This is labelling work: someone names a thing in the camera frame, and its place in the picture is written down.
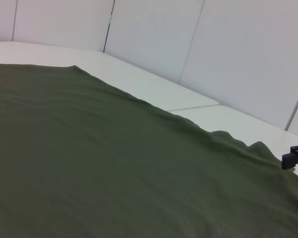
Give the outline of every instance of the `green cloth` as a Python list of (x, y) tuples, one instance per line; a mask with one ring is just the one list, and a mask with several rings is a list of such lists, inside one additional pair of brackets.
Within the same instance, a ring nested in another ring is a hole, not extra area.
[(0, 238), (298, 238), (298, 176), (76, 66), (0, 65)]

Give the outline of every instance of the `white tabletop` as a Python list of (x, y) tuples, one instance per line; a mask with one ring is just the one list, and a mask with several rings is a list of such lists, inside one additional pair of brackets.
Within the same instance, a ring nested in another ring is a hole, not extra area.
[(206, 131), (227, 131), (248, 146), (261, 141), (280, 160), (282, 155), (289, 153), (291, 146), (298, 145), (298, 136), (225, 106), (187, 109), (172, 113), (191, 120)]
[(0, 63), (77, 65), (106, 83), (166, 111), (218, 105), (212, 99), (101, 52), (0, 42)]

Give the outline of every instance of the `olive green fabric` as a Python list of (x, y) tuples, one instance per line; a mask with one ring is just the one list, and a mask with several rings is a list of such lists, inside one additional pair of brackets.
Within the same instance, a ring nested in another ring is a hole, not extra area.
[(0, 65), (0, 238), (298, 238), (298, 176), (76, 66)]

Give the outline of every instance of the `white table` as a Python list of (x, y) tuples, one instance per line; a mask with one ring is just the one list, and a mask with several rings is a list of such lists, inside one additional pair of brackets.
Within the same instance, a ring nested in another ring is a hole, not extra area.
[(19, 42), (0, 42), (0, 63), (77, 65), (91, 75), (166, 111), (218, 102), (105, 53)]
[(187, 109), (172, 113), (191, 120), (206, 131), (227, 131), (248, 146), (261, 141), (280, 160), (282, 155), (289, 153), (291, 146), (298, 145), (298, 136), (225, 106)]

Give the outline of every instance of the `black clamp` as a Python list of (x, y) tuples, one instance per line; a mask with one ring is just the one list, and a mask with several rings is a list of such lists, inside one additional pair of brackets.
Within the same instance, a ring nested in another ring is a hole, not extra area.
[(291, 169), (298, 164), (298, 146), (290, 147), (290, 153), (283, 155), (282, 169)]

